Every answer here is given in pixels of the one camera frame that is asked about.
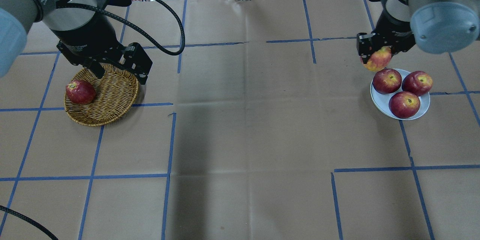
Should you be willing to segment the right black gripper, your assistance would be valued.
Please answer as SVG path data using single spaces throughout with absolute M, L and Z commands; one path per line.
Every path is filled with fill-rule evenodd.
M 410 50 L 416 44 L 410 23 L 393 16 L 393 8 L 386 6 L 388 0 L 369 1 L 380 2 L 383 10 L 371 33 L 356 35 L 357 52 L 362 63 L 367 64 L 371 56 L 384 46 L 390 46 L 392 54 Z

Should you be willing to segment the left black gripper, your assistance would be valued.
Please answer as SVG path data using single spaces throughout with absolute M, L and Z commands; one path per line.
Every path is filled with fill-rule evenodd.
M 97 79 L 103 78 L 101 64 L 111 64 L 133 74 L 139 84 L 145 85 L 152 60 L 143 47 L 132 42 L 123 46 L 108 21 L 107 6 L 127 7 L 131 0 L 60 0 L 57 11 L 67 16 L 67 27 L 56 31 L 58 49 L 72 65 L 82 65 Z

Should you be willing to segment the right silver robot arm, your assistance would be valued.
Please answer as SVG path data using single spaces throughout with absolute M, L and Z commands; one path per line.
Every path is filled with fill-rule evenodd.
M 382 4 L 370 33 L 357 34 L 357 50 L 367 63 L 382 47 L 391 54 L 418 46 L 429 54 L 452 53 L 479 40 L 479 0 L 369 0 Z

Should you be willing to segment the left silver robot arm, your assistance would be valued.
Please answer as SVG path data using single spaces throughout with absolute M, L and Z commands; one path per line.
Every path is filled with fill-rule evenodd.
M 59 38 L 58 50 L 74 66 L 102 78 L 105 64 L 132 73 L 140 84 L 152 61 L 133 42 L 122 45 L 107 19 L 105 8 L 130 6 L 131 0 L 1 0 L 1 76 L 24 51 L 31 26 L 43 22 Z

